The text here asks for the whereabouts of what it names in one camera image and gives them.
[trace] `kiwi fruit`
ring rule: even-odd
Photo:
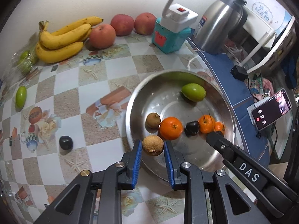
[[[164,142],[160,137],[150,135],[143,139],[142,148],[150,156],[159,156],[163,152]]]
[[[145,121],[145,124],[151,129],[157,129],[160,123],[161,119],[159,114],[157,113],[150,113]]]

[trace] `smartphone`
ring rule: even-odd
[[[258,130],[262,130],[292,109],[286,91],[281,89],[272,98],[251,111]]]

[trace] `power cord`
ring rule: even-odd
[[[255,136],[260,139],[262,137],[261,132],[259,131]]]
[[[277,129],[276,129],[276,125],[274,124],[274,129],[276,131],[276,139],[275,139],[275,143],[274,143],[274,146],[273,146],[273,149],[272,149],[272,153],[274,152],[275,150],[275,147],[276,147],[276,143],[277,143],[277,139],[278,139],[278,134],[277,134]]]

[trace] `apple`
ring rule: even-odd
[[[134,28],[134,19],[129,15],[117,14],[112,18],[110,25],[115,29],[117,36],[126,36]]]
[[[135,19],[135,31],[141,35],[151,35],[155,28],[156,23],[155,15],[151,13],[141,13]]]
[[[113,45],[116,37],[114,28],[109,24],[100,24],[92,29],[89,36],[90,44],[98,49],[105,49]]]

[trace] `plastic bag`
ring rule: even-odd
[[[244,60],[243,50],[238,49],[233,41],[227,39],[225,45],[227,46],[228,50],[230,50],[230,52],[238,59],[239,62]]]
[[[14,53],[3,73],[2,80],[6,86],[10,87],[35,69],[35,64],[38,62],[35,45],[36,41]]]

